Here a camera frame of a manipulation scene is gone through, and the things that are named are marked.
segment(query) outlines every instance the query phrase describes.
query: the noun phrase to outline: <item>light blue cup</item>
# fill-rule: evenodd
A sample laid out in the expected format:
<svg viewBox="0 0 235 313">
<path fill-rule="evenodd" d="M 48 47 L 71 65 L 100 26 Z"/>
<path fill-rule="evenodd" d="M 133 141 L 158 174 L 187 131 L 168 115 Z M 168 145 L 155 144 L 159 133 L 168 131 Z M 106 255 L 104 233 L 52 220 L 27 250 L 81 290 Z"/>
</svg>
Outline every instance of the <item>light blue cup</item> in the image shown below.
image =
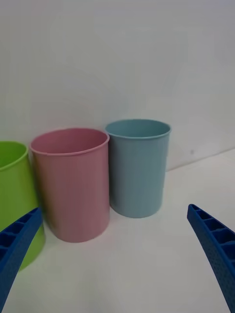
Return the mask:
<svg viewBox="0 0 235 313">
<path fill-rule="evenodd" d="M 161 207 L 171 127 L 130 119 L 109 124 L 110 205 L 121 215 L 142 218 Z"/>
</svg>

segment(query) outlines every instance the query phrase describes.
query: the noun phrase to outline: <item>pink cup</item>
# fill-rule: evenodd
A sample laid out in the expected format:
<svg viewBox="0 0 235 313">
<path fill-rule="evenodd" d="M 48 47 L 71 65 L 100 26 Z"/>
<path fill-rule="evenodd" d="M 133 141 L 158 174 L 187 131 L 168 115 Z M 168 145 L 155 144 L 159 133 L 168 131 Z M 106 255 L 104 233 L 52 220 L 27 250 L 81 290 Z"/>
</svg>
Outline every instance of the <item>pink cup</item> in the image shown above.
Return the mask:
<svg viewBox="0 0 235 313">
<path fill-rule="evenodd" d="M 95 129 L 57 130 L 35 138 L 30 148 L 54 234 L 83 242 L 109 223 L 109 135 Z"/>
</svg>

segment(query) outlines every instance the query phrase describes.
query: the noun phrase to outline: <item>cup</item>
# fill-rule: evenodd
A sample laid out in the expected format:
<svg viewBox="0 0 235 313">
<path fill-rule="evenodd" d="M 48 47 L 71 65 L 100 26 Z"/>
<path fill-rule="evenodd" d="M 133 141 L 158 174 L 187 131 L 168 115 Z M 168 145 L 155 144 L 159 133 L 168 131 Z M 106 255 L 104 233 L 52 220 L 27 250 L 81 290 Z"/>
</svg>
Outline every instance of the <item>cup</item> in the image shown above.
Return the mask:
<svg viewBox="0 0 235 313">
<path fill-rule="evenodd" d="M 110 204 L 121 215 L 142 218 L 161 207 L 171 127 L 155 120 L 109 124 Z"/>
<path fill-rule="evenodd" d="M 30 145 L 46 218 L 61 240 L 90 240 L 109 223 L 108 141 L 105 132 L 71 128 Z"/>
<path fill-rule="evenodd" d="M 0 141 L 0 231 L 38 207 L 28 148 L 15 141 Z M 31 263 L 45 243 L 43 226 L 37 231 L 21 269 Z"/>
</svg>

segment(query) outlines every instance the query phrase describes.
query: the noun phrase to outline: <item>green container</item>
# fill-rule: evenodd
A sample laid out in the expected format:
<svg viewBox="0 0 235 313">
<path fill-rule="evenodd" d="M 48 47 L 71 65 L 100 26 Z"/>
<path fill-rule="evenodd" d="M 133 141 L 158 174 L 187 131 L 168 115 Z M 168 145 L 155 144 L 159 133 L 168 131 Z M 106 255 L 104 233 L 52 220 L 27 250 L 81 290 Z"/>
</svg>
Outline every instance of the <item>green container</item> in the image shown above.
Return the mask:
<svg viewBox="0 0 235 313">
<path fill-rule="evenodd" d="M 38 207 L 28 148 L 15 141 L 0 141 L 0 231 Z M 43 226 L 36 233 L 21 269 L 31 263 L 45 243 Z"/>
</svg>

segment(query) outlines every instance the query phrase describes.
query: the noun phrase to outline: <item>cup rim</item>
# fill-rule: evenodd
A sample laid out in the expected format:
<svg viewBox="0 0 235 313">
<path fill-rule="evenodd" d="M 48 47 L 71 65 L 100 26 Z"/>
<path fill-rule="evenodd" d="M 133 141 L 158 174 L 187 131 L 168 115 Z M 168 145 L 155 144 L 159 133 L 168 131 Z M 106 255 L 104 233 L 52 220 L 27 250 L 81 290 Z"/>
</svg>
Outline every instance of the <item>cup rim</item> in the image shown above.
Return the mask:
<svg viewBox="0 0 235 313">
<path fill-rule="evenodd" d="M 52 134 L 52 133 L 56 133 L 56 132 L 60 132 L 60 131 L 66 131 L 66 130 L 93 130 L 93 131 L 97 131 L 97 132 L 100 132 L 100 133 L 103 133 L 107 136 L 107 139 L 101 143 L 100 145 L 98 146 L 95 146 L 93 148 L 90 148 L 90 149 L 86 149 L 86 150 L 82 150 L 82 151 L 75 151 L 75 152 L 68 152 L 68 153 L 48 153 L 48 152 L 42 152 L 42 151 L 39 151 L 37 149 L 34 149 L 32 147 L 32 144 L 35 140 L 39 139 L 40 137 L 42 136 L 45 136 L 47 134 Z M 76 155 L 81 155 L 81 154 L 84 154 L 84 153 L 88 153 L 88 152 L 92 152 L 92 151 L 95 151 L 97 149 L 100 149 L 101 147 L 103 147 L 104 145 L 106 145 L 108 142 L 109 142 L 109 134 L 106 132 L 106 131 L 101 131 L 101 130 L 98 130 L 98 129 L 95 129 L 95 128 L 88 128 L 88 127 L 68 127 L 68 128 L 59 128 L 59 129 L 56 129 L 54 131 L 50 131 L 50 132 L 46 132 L 46 133 L 43 133 L 43 134 L 40 134 L 38 135 L 37 137 L 35 137 L 31 143 L 29 144 L 29 148 L 30 150 L 33 152 L 33 153 L 36 153 L 38 155 L 42 155 L 42 156 L 47 156 L 47 157 L 68 157 L 68 156 L 76 156 Z"/>
<path fill-rule="evenodd" d="M 161 123 L 165 126 L 167 126 L 169 128 L 169 130 L 167 132 L 165 132 L 164 134 L 160 134 L 160 135 L 153 135 L 153 136 L 147 136 L 147 137 L 130 137 L 130 136 L 124 136 L 124 135 L 118 135 L 118 134 L 114 134 L 112 132 L 109 132 L 107 131 L 107 127 L 111 126 L 112 124 L 115 124 L 115 123 L 119 123 L 119 122 L 130 122 L 130 121 L 151 121 L 151 122 L 157 122 L 157 123 Z M 118 121 L 115 121 L 115 122 L 112 122 L 110 124 L 108 124 L 106 127 L 105 127 L 105 131 L 110 135 L 110 136 L 113 136 L 113 137 L 117 137 L 117 138 L 123 138 L 123 139 L 131 139 L 131 140 L 145 140 L 145 139 L 156 139 L 156 138 L 160 138 L 160 137 L 164 137 L 164 136 L 167 136 L 168 134 L 171 133 L 172 131 L 172 128 L 169 124 L 167 123 L 164 123 L 164 122 L 161 122 L 161 121 L 158 121 L 158 120 L 155 120 L 155 119 L 148 119 L 148 118 L 130 118 L 130 119 L 121 119 L 121 120 L 118 120 Z"/>
<path fill-rule="evenodd" d="M 15 161 L 5 165 L 5 166 L 0 166 L 0 172 L 14 166 L 15 164 L 19 163 L 21 160 L 23 160 L 27 154 L 28 154 L 28 147 L 26 145 L 24 145 L 23 143 L 21 142 L 18 142 L 18 141 L 14 141 L 14 140 L 1 140 L 0 141 L 0 144 L 1 142 L 5 142 L 5 143 L 12 143 L 12 144 L 17 144 L 17 145 L 20 145 L 20 146 L 23 146 L 25 148 L 25 152 L 19 157 L 17 158 Z"/>
</svg>

